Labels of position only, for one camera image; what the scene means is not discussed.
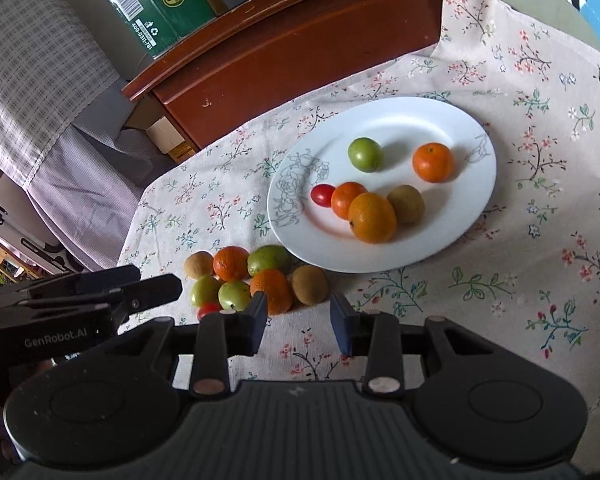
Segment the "wooden cabinet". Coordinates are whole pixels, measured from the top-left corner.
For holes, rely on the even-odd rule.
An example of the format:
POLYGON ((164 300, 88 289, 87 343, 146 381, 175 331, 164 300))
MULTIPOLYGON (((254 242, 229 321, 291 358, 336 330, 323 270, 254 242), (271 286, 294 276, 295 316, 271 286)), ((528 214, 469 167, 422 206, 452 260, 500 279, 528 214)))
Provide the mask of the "wooden cabinet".
POLYGON ((431 46, 442 0, 248 0, 123 89, 153 96, 198 146, 344 77, 431 46))

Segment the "green jujube front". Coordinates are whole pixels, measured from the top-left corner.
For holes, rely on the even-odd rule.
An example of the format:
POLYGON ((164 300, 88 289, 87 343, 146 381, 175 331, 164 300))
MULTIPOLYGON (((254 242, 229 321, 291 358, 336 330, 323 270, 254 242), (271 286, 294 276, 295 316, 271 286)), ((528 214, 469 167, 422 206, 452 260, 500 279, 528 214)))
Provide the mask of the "green jujube front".
POLYGON ((348 147, 348 157, 354 168, 362 172, 375 172, 384 162, 381 146, 370 138, 357 138, 348 147))

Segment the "red cherry tomato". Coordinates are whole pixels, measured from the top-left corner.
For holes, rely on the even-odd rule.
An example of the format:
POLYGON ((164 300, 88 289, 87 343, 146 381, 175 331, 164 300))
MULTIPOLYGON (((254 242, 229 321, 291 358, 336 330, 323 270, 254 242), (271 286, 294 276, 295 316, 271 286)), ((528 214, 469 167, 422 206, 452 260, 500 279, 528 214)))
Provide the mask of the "red cherry tomato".
POLYGON ((332 194, 335 190, 336 188, 331 184, 317 184, 310 192, 311 200, 317 206, 330 208, 332 206, 332 194))
POLYGON ((221 312, 222 306, 216 301, 206 302, 202 306, 197 308, 197 320, 201 321, 206 315, 221 312))

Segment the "brown kiwi front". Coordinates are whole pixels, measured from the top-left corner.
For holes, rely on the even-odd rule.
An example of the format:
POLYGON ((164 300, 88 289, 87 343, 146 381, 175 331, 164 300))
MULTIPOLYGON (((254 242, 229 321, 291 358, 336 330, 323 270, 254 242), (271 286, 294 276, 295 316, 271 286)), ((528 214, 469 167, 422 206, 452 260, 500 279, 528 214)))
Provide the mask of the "brown kiwi front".
POLYGON ((404 226, 414 226, 424 218, 426 205, 422 194, 414 186, 397 186, 389 192, 387 200, 393 206, 396 218, 404 226))

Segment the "white plate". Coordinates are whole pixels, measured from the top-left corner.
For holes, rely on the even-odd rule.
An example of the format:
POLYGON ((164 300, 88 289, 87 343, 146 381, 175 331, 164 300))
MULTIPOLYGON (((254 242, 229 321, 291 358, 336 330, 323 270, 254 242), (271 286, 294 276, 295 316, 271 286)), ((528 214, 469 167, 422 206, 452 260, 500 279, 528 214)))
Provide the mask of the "white plate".
POLYGON ((497 174, 490 136, 464 110, 414 96, 383 99, 345 110, 302 136, 272 177, 266 211, 279 243, 300 260, 329 271, 375 273, 422 261, 458 240, 489 203, 497 174), (350 163, 348 147, 357 138, 381 146, 384 162, 377 171, 350 163), (443 183, 422 180, 412 166, 414 151, 430 142, 453 154, 454 171, 443 183), (310 197, 317 184, 349 181, 380 195, 400 184, 414 186, 426 204, 424 220, 385 244, 360 242, 347 222, 310 197))

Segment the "large orange mandarin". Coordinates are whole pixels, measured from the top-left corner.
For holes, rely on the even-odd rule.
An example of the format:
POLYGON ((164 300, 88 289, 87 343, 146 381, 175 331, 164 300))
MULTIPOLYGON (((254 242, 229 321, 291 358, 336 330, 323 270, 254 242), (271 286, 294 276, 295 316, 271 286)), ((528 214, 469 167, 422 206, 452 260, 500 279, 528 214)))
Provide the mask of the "large orange mandarin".
POLYGON ((393 206, 385 197, 371 192, 352 200, 348 222, 354 237, 366 244, 387 243, 398 228, 393 206))

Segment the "floral tablecloth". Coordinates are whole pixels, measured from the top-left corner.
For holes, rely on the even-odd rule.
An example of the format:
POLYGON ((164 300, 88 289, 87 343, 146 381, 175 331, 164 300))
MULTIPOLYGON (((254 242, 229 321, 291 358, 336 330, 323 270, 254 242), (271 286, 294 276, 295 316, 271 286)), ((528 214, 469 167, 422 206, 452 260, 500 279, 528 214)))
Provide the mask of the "floral tablecloth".
POLYGON ((444 316, 566 378, 600 470, 600 52, 501 0, 251 119, 155 180, 119 260, 283 245, 362 311, 444 316))

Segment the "cardboard box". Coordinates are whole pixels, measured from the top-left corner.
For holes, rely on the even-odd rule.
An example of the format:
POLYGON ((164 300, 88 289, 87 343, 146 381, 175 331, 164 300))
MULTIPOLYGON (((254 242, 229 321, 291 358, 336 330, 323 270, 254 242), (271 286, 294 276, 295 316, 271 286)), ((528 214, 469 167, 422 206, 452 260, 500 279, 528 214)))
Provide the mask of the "cardboard box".
POLYGON ((196 144, 154 96, 141 98, 124 125, 143 131, 163 155, 178 165, 198 152, 196 144))

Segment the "checked grey cloth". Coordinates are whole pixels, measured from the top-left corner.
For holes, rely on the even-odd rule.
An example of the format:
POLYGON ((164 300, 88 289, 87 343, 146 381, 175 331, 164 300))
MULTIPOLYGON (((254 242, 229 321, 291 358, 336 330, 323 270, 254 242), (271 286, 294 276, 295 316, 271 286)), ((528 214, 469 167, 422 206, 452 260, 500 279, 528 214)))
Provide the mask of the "checked grey cloth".
POLYGON ((148 184, 172 168, 66 0, 0 0, 0 169, 87 269, 114 266, 148 184))

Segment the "orange mandarin front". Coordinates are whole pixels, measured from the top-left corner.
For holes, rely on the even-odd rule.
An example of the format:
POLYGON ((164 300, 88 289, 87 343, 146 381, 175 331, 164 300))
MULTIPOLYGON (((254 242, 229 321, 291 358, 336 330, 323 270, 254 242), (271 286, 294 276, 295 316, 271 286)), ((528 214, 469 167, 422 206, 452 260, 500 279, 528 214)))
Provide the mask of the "orange mandarin front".
POLYGON ((454 159, 452 151, 444 144, 431 142, 421 145, 412 156, 412 166, 422 180, 442 183, 452 176, 454 159))

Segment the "brown kiwi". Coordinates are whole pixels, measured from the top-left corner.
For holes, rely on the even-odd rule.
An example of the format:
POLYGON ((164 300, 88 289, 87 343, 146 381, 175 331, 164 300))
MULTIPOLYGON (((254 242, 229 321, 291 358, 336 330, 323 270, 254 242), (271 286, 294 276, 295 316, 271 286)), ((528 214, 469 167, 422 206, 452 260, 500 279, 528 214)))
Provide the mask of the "brown kiwi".
POLYGON ((299 266, 291 274, 290 284, 294 296, 305 306, 320 304, 329 294, 327 276, 317 266, 299 266))
POLYGON ((184 272, 193 280, 213 274, 213 256, 208 252, 194 252, 184 261, 184 272))
POLYGON ((404 226, 414 226, 424 218, 426 205, 422 194, 414 186, 397 186, 389 192, 387 200, 393 206, 396 218, 404 226))

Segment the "green jujube top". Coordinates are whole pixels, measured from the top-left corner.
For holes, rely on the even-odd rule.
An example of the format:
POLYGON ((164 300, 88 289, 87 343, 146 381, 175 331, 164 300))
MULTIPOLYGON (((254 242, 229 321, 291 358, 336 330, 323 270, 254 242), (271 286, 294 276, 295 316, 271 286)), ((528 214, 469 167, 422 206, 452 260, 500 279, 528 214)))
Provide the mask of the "green jujube top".
POLYGON ((292 266, 290 252, 279 245, 265 245, 254 250, 247 259, 247 269, 250 276, 256 276, 265 270, 279 270, 287 274, 292 266))

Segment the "small green jujube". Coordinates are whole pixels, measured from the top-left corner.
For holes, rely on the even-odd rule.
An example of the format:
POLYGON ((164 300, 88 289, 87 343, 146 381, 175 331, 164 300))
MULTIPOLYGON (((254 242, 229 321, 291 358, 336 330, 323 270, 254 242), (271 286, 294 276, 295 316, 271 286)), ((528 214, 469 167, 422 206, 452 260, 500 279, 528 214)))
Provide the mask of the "small green jujube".
POLYGON ((213 275, 204 275, 193 284, 190 301, 196 308, 218 301, 222 282, 213 275))

